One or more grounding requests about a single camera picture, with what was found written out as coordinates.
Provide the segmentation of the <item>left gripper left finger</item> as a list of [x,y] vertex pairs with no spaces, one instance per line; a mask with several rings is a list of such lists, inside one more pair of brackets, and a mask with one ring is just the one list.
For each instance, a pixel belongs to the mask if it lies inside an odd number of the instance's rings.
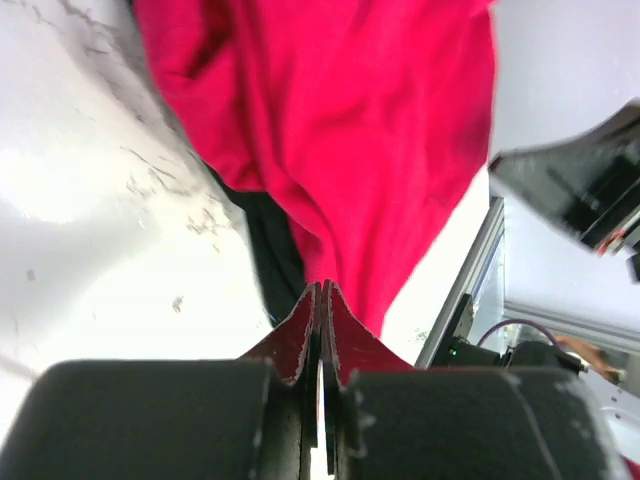
[[1,450],[5,479],[306,479],[316,443],[318,286],[234,360],[49,368]]

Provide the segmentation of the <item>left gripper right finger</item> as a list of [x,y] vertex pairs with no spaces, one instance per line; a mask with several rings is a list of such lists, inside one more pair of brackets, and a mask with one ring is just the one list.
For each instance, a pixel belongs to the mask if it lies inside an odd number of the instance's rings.
[[492,362],[418,369],[321,297],[327,463],[337,479],[621,479],[625,461],[579,376]]

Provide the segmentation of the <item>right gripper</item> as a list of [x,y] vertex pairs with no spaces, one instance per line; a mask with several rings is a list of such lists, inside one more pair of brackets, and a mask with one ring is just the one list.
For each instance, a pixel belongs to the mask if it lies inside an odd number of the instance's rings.
[[639,101],[564,141],[499,152],[490,176],[598,255],[623,248],[639,280]]

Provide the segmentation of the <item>black t shirt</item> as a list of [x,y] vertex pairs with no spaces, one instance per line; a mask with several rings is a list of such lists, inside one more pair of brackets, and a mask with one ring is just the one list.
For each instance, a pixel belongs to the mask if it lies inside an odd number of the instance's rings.
[[267,193],[235,191],[210,166],[207,169],[228,199],[244,212],[263,302],[271,325],[277,327],[307,285],[288,218]]

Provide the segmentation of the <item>red t shirt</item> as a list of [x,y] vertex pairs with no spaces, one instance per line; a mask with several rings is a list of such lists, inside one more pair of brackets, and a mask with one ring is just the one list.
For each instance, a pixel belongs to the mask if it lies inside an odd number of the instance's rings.
[[197,154],[287,214],[311,282],[384,317],[487,160],[487,1],[137,1]]

